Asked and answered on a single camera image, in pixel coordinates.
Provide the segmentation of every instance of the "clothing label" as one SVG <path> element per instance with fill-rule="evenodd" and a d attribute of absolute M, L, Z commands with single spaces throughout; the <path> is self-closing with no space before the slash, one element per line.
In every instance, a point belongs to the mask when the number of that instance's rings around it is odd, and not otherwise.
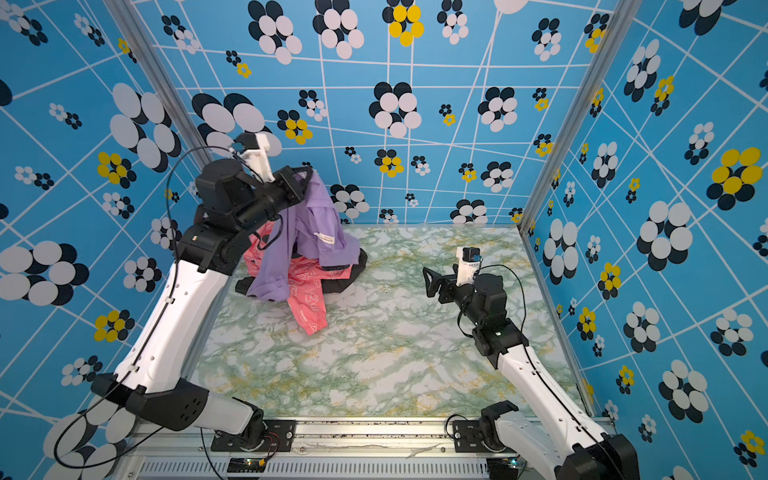
<path fill-rule="evenodd" d="M 329 235 L 325 235 L 323 233 L 317 233 L 317 232 L 315 232 L 315 235 L 317 235 L 317 238 L 321 239 L 325 243 L 328 243 L 329 245 L 336 245 L 335 237 L 331 237 Z"/>

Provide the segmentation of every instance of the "black and white flower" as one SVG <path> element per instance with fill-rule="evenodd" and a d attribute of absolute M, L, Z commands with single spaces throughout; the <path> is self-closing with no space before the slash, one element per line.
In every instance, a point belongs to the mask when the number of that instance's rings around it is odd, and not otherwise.
<path fill-rule="evenodd" d="M 624 324 L 624 335 L 631 339 L 632 350 L 641 353 L 644 349 L 653 352 L 656 343 L 661 339 L 659 312 L 653 308 L 645 308 L 641 302 L 632 305 L 632 311 L 627 314 Z"/>
<path fill-rule="evenodd" d="M 672 469 L 672 475 L 661 477 L 661 480 L 694 480 L 694 476 L 678 465 Z"/>
<path fill-rule="evenodd" d="M 416 96 L 411 86 L 401 81 L 393 88 L 381 81 L 373 88 L 376 101 L 368 107 L 368 113 L 379 128 L 389 129 L 395 138 L 403 138 L 408 130 L 422 124 L 422 116 L 416 111 Z"/>
<path fill-rule="evenodd" d="M 738 356 L 745 356 L 744 343 L 755 338 L 755 334 L 750 329 L 752 317 L 745 313 L 737 315 L 734 309 L 727 309 L 723 311 L 723 316 L 715 321 L 715 325 L 717 330 L 710 333 L 710 338 L 717 345 L 720 354 L 730 356 L 735 353 Z"/>
<path fill-rule="evenodd" d="M 573 278 L 578 266 L 578 252 L 576 251 L 576 236 L 578 228 L 576 223 L 567 222 L 555 218 L 549 227 L 549 238 L 544 243 L 542 259 L 544 265 L 549 267 L 549 279 L 558 285 L 565 278 Z"/>
<path fill-rule="evenodd" d="M 299 91 L 299 97 L 299 106 L 306 108 L 306 114 L 316 121 L 321 121 L 324 117 L 328 116 L 328 108 L 326 108 L 325 102 L 318 100 L 317 92 L 314 90 L 301 90 Z"/>
<path fill-rule="evenodd" d="M 75 263 L 77 250 L 68 243 L 44 240 L 32 250 L 15 245 L 0 252 L 0 298 L 27 300 L 37 306 L 65 305 L 72 300 L 74 286 L 88 280 L 90 272 Z"/>
<path fill-rule="evenodd" d="M 165 172 L 168 157 L 181 153 L 181 139 L 170 129 L 173 122 L 160 98 L 150 92 L 139 95 L 124 83 L 114 86 L 112 98 L 120 111 L 109 122 L 112 137 L 137 154 L 142 164 L 158 173 Z M 150 128 L 153 139 L 147 136 Z"/>
<path fill-rule="evenodd" d="M 256 0 L 248 4 L 248 13 L 253 21 L 248 32 L 259 42 L 261 51 L 275 55 L 278 62 L 288 65 L 293 55 L 301 53 L 301 40 L 293 34 L 293 23 L 283 14 L 283 7 L 274 0 L 266 5 Z"/>
<path fill-rule="evenodd" d="M 48 37 L 43 33 L 43 27 L 37 20 L 30 19 L 15 3 L 8 0 L 0 0 L 0 21 L 7 22 L 11 30 L 29 38 L 36 47 L 41 43 L 48 43 Z"/>
<path fill-rule="evenodd" d="M 379 218 L 384 219 L 384 223 L 400 223 L 400 219 L 391 208 L 382 208 Z"/>
<path fill-rule="evenodd" d="M 123 197 L 118 192 L 104 192 L 104 202 L 101 204 L 101 208 L 108 214 L 112 214 L 115 217 L 123 217 L 128 219 L 131 214 L 136 210 L 136 207 L 131 205 L 131 199 L 129 197 Z"/>
<path fill-rule="evenodd" d="M 451 219 L 453 223 L 460 225 L 470 223 L 482 225 L 488 222 L 488 217 L 485 216 L 487 212 L 488 208 L 483 200 L 470 202 L 469 200 L 462 199 L 456 202 L 456 210 L 451 212 Z"/>
<path fill-rule="evenodd" d="M 696 165 L 699 160 L 709 156 L 707 146 L 715 139 L 715 133 L 712 131 L 714 126 L 713 122 L 708 121 L 694 127 L 694 134 L 688 138 L 688 150 L 685 152 L 685 159 L 690 161 L 691 165 Z"/>
<path fill-rule="evenodd" d="M 437 22 L 442 27 L 442 36 L 447 38 L 451 45 L 456 45 L 461 38 L 469 35 L 467 27 L 467 15 L 462 12 L 462 0 L 442 0 L 441 11 L 437 14 Z"/>
<path fill-rule="evenodd" d="M 123 279 L 123 286 L 127 289 L 135 288 L 137 292 L 151 292 L 157 282 L 163 278 L 163 273 L 157 268 L 157 260 L 154 258 L 138 257 L 135 261 L 129 260 L 123 265 L 127 275 Z"/>
<path fill-rule="evenodd" d="M 150 240 L 155 245 L 160 245 L 169 250 L 174 249 L 174 245 L 181 241 L 182 233 L 179 231 L 179 224 L 176 220 L 168 220 L 168 217 L 155 218 L 152 220 L 152 233 Z"/>
<path fill-rule="evenodd" d="M 517 106 L 514 88 L 499 90 L 498 87 L 490 87 L 485 91 L 485 100 L 478 105 L 480 121 L 490 125 L 492 132 L 501 131 L 505 125 L 512 125 L 518 120 Z"/>
<path fill-rule="evenodd" d="M 584 252 L 584 256 L 587 257 L 589 263 L 594 263 L 600 258 L 600 237 L 590 235 L 589 242 L 587 243 L 587 251 Z"/>
<path fill-rule="evenodd" d="M 567 182 L 565 184 L 565 196 L 563 197 L 563 203 L 566 207 L 574 204 L 574 195 L 576 195 L 576 182 Z"/>
<path fill-rule="evenodd" d="M 312 26 L 326 48 L 335 48 L 339 58 L 352 57 L 353 48 L 361 48 L 366 38 L 357 28 L 357 14 L 349 0 L 315 0 L 317 15 Z"/>
<path fill-rule="evenodd" d="M 51 467 L 44 478 L 101 480 L 114 471 L 118 458 L 127 448 L 126 438 L 133 432 L 137 417 L 124 407 L 108 400 L 99 400 L 100 396 L 93 396 L 87 409 L 58 420 L 43 441 L 46 457 L 54 458 L 54 447 L 58 443 L 56 453 L 63 463 L 83 468 L 68 468 L 50 462 Z M 95 439 L 94 434 L 100 426 L 107 443 L 97 448 L 94 443 L 99 437 Z"/>
<path fill-rule="evenodd" d="M 670 370 L 662 375 L 659 383 L 659 393 L 669 400 L 669 410 L 672 416 L 683 420 L 687 416 L 691 422 L 701 423 L 703 414 L 710 408 L 710 403 L 704 395 L 707 389 L 707 379 L 699 372 L 688 370 L 680 360 L 674 360 Z"/>
<path fill-rule="evenodd" d="M 653 435 L 656 435 L 656 420 L 652 419 L 650 415 L 645 414 L 642 423 L 637 430 L 640 432 L 640 436 L 644 442 L 651 443 L 653 441 Z"/>
<path fill-rule="evenodd" d="M 63 386 L 78 386 L 83 382 L 93 382 L 96 378 L 96 374 L 101 371 L 104 366 L 102 362 L 98 361 L 96 355 L 91 355 L 88 360 L 84 358 L 76 359 L 72 363 L 68 363 L 61 369 L 61 384 Z"/>
<path fill-rule="evenodd" d="M 484 187 L 490 188 L 491 192 L 497 194 L 502 191 L 502 188 L 512 186 L 512 176 L 514 174 L 511 163 L 494 161 L 488 164 L 486 170 L 480 174 L 480 178 Z"/>
<path fill-rule="evenodd" d="M 613 400 L 608 400 L 608 403 L 605 404 L 605 410 L 603 410 L 603 416 L 608 417 L 614 422 L 619 419 L 619 407 L 618 405 L 615 405 Z"/>
<path fill-rule="evenodd" d="M 202 49 L 200 41 L 195 38 L 194 33 L 189 28 L 184 27 L 176 15 L 170 17 L 163 15 L 161 20 L 164 24 L 163 31 L 174 38 L 179 50 L 186 50 L 194 55 L 195 52 Z"/>
<path fill-rule="evenodd" d="M 690 208 L 684 203 L 667 207 L 663 201 L 650 206 L 648 220 L 640 228 L 637 249 L 648 255 L 648 266 L 661 271 L 671 263 L 682 263 L 688 258 L 688 249 L 694 235 L 687 227 Z"/>
<path fill-rule="evenodd" d="M 429 164 L 423 155 L 414 156 L 413 160 L 411 161 L 411 165 L 415 167 L 415 172 L 422 177 L 431 171 L 429 170 Z"/>
<path fill-rule="evenodd" d="M 720 20 L 723 6 L 736 3 L 736 0 L 684 0 L 683 11 L 680 12 L 680 27 L 688 28 L 694 23 L 694 33 L 704 35 L 709 33 Z"/>
<path fill-rule="evenodd" d="M 605 187 L 605 184 L 616 176 L 616 169 L 619 166 L 617 150 L 618 145 L 614 141 L 609 144 L 601 144 L 598 148 L 598 155 L 592 162 L 592 180 L 600 188 Z"/>
<path fill-rule="evenodd" d="M 558 31 L 560 19 L 542 18 L 538 23 L 538 29 L 531 35 L 531 40 L 536 42 L 533 52 L 541 61 L 547 61 L 553 55 L 560 53 L 560 40 L 563 35 Z"/>
<path fill-rule="evenodd" d="M 79 28 L 83 35 L 93 40 L 97 47 L 101 47 L 104 44 L 101 30 L 91 25 L 91 20 L 88 17 L 79 13 L 74 14 L 74 26 Z"/>
<path fill-rule="evenodd" d="M 365 194 L 354 184 L 349 184 L 346 187 L 331 186 L 331 201 L 336 211 L 340 214 L 346 214 L 352 220 L 371 209 L 371 206 L 366 202 Z"/>
<path fill-rule="evenodd" d="M 659 41 L 655 38 L 647 47 L 637 47 L 632 56 L 632 66 L 627 72 L 627 84 L 624 86 L 624 94 L 631 95 L 632 101 L 640 101 L 643 93 L 656 84 L 657 71 L 661 65 Z"/>
<path fill-rule="evenodd" d="M 224 97 L 222 104 L 211 95 L 196 94 L 192 97 L 192 108 L 205 122 L 197 125 L 197 131 L 206 145 L 228 148 L 232 145 L 232 137 L 244 131 L 266 134 L 270 141 L 267 156 L 275 157 L 283 151 L 283 144 L 266 126 L 261 111 L 244 95 L 229 94 Z M 220 156 L 227 155 L 219 149 L 213 149 L 211 152 Z"/>

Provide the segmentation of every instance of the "purple jacket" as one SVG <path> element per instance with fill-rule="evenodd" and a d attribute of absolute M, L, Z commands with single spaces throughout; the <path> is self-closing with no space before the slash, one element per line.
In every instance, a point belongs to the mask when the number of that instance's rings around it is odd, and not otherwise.
<path fill-rule="evenodd" d="M 248 296 L 256 296 L 259 300 L 288 299 L 288 268 L 294 244 L 299 255 L 319 259 L 320 266 L 357 264 L 360 243 L 351 235 L 344 236 L 339 212 L 317 170 L 310 178 L 304 201 L 280 214 L 283 216 L 283 232 L 264 252 L 259 276 L 251 283 Z M 279 228 L 276 224 L 272 234 Z"/>

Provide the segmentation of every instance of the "jacket sleeve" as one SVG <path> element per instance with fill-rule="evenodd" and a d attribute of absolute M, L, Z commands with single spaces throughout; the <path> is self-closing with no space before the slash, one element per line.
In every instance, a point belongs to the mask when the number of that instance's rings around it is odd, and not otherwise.
<path fill-rule="evenodd" d="M 276 302 L 288 299 L 290 295 L 288 268 L 293 253 L 293 243 L 296 241 L 296 208 L 299 206 L 295 205 L 283 210 L 281 213 L 283 219 L 278 220 L 273 226 L 270 239 L 280 231 L 281 221 L 283 222 L 283 231 L 277 240 L 263 252 L 259 275 L 248 289 L 249 296 L 255 296 L 259 300 L 275 300 Z"/>

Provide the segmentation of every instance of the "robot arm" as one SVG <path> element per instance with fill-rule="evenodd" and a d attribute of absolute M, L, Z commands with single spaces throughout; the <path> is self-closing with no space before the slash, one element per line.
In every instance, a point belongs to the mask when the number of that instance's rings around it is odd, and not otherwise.
<path fill-rule="evenodd" d="M 479 274 L 477 248 L 458 248 L 455 275 L 424 268 L 427 296 L 455 302 L 475 324 L 481 355 L 525 398 L 549 436 L 509 401 L 482 410 L 480 429 L 491 449 L 514 449 L 547 480 L 640 478 L 637 453 L 623 436 L 610 437 L 565 393 L 541 364 L 520 329 L 506 318 L 507 295 L 500 276 Z"/>
<path fill-rule="evenodd" d="M 179 242 L 177 272 L 167 276 L 131 351 L 113 373 L 97 376 L 91 390 L 170 430 L 200 426 L 256 446 L 263 438 L 263 411 L 188 382 L 180 377 L 181 367 L 211 303 L 250 247 L 249 235 L 268 220 L 281 221 L 281 210 L 302 201 L 313 171 L 284 167 L 273 174 L 266 136 L 244 134 L 237 141 L 259 180 L 235 158 L 203 168 L 196 179 L 203 203 Z"/>

